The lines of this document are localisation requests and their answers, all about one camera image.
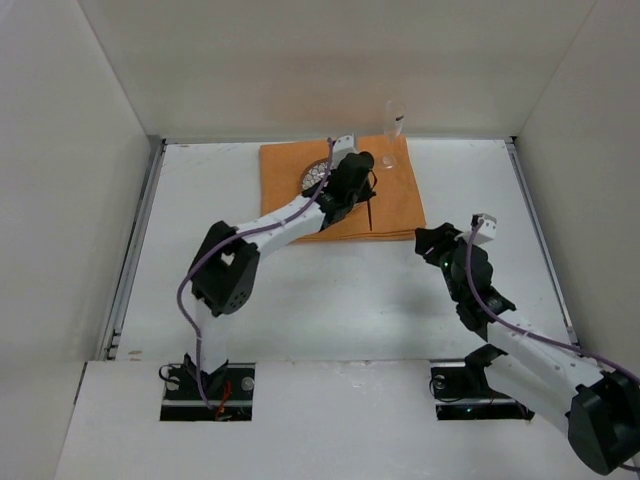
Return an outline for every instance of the metal frame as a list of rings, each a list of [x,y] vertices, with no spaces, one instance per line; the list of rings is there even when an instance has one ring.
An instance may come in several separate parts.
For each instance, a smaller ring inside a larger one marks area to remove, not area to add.
[[[122,332],[122,324],[124,323],[127,306],[129,305],[129,298],[138,267],[138,260],[140,259],[142,243],[147,230],[147,224],[149,223],[151,205],[153,204],[153,198],[160,178],[160,170],[162,169],[167,144],[165,140],[157,136],[149,136],[148,138],[151,146],[149,165],[142,183],[140,199],[138,201],[133,225],[131,226],[129,244],[118,278],[118,286],[113,297],[111,309],[103,320],[102,335],[100,336],[99,344],[94,354],[94,358],[97,360],[111,360],[115,358],[115,355],[112,355],[112,353],[115,352],[112,352],[112,350],[117,349],[115,339],[119,337]]]
[[[553,289],[556,292],[556,297],[558,298],[558,302],[560,303],[560,309],[562,310],[564,323],[567,326],[567,330],[569,332],[569,338],[571,339],[572,343],[577,343],[577,338],[573,329],[573,322],[571,321],[571,316],[569,314],[569,310],[567,309],[567,304],[564,300],[562,289],[560,288],[560,281],[558,280],[558,275],[556,273],[555,267],[553,266],[549,248],[547,247],[547,241],[544,238],[544,233],[542,233],[542,227],[540,226],[540,221],[538,220],[538,215],[536,213],[531,194],[529,193],[529,187],[527,186],[527,182],[522,171],[520,158],[518,157],[518,151],[516,150],[516,146],[513,143],[513,139],[505,143],[507,145],[509,157],[511,158],[513,170],[515,171],[518,184],[520,185],[520,190],[522,191],[522,195],[524,196],[524,200],[527,205],[527,210],[529,211],[529,217],[531,218],[531,222],[533,222],[534,230],[536,232],[536,236],[538,237],[538,243],[540,244],[540,248],[542,249],[544,261],[547,264],[547,270],[549,271],[549,276],[551,277],[551,283],[553,283]]]

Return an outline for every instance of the orange placemat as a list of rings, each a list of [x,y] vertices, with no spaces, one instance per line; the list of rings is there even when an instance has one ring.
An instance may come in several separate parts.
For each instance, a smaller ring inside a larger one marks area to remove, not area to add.
[[[388,149],[384,136],[358,138],[358,150],[381,157]],[[394,143],[396,165],[390,170],[374,167],[378,176],[377,195],[371,199],[373,230],[369,230],[366,203],[358,204],[341,222],[326,230],[307,235],[299,241],[334,240],[405,240],[412,239],[417,227],[426,220],[420,192],[411,168],[404,135]],[[260,168],[262,183],[262,215],[285,206],[302,189],[301,179],[311,164],[326,158],[326,140],[262,145]]]

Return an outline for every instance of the white panel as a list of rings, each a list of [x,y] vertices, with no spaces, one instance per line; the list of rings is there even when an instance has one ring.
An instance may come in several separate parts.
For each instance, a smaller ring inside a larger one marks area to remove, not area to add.
[[[486,249],[496,287],[537,328],[567,340],[504,142],[408,145],[429,225],[467,228],[473,213],[495,215],[497,239]],[[179,361],[193,345],[175,292],[213,223],[260,216],[258,150],[257,143],[167,148],[118,359]],[[194,312],[188,292],[185,300]],[[290,245],[270,255],[233,315],[229,343],[233,361],[461,358],[482,345],[413,241]]]
[[[76,1],[0,1],[3,479],[54,475],[148,149]]]
[[[89,365],[57,480],[602,478],[540,417],[438,422],[426,362],[258,364],[239,423],[159,422],[158,366]]]
[[[582,341],[640,373],[640,2],[598,2],[518,148]]]
[[[593,0],[80,0],[150,133],[516,134]]]

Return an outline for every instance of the wine glass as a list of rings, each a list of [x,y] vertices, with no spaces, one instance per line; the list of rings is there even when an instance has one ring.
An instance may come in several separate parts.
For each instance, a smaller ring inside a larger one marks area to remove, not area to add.
[[[397,100],[389,100],[384,109],[384,134],[389,142],[388,152],[380,159],[379,166],[382,169],[393,168],[396,159],[393,156],[393,143],[402,131],[404,123],[404,103]]]

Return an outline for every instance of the gray wall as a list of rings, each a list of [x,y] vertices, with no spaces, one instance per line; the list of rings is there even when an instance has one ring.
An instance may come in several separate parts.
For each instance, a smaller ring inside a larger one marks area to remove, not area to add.
[[[149,146],[75,0],[0,1],[0,478],[53,477]]]
[[[148,133],[517,134],[593,0],[80,0]]]
[[[517,147],[580,338],[640,373],[640,2],[601,0]]]

